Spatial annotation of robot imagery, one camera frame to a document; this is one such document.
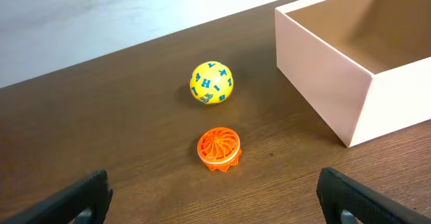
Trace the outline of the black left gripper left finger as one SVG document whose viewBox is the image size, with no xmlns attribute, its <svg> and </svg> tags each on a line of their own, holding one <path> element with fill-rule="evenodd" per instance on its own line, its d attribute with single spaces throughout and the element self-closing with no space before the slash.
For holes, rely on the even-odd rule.
<svg viewBox="0 0 431 224">
<path fill-rule="evenodd" d="M 98 170 L 3 222 L 103 224 L 112 196 L 107 172 Z"/>
</svg>

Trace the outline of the yellow ball with blue letters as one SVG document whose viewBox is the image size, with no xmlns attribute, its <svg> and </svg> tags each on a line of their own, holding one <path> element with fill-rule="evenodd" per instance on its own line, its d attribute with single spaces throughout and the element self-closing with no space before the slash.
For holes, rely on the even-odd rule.
<svg viewBox="0 0 431 224">
<path fill-rule="evenodd" d="M 201 103 L 219 104 L 232 93 L 234 79 L 226 65 L 208 61 L 193 70 L 189 88 L 192 96 Z"/>
</svg>

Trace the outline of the orange ribbed plastic toy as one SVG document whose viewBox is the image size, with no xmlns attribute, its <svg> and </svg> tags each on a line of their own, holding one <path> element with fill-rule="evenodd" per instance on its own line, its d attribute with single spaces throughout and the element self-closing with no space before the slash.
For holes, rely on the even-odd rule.
<svg viewBox="0 0 431 224">
<path fill-rule="evenodd" d="M 199 139 L 197 154 L 210 171 L 227 172 L 238 165 L 242 154 L 240 137 L 231 128 L 212 128 Z"/>
</svg>

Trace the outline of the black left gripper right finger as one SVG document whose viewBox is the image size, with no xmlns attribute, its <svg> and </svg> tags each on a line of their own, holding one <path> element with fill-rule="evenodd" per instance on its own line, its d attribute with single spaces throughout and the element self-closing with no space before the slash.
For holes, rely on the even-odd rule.
<svg viewBox="0 0 431 224">
<path fill-rule="evenodd" d="M 430 224 L 430 218 L 331 167 L 320 172 L 317 196 L 327 223 Z"/>
</svg>

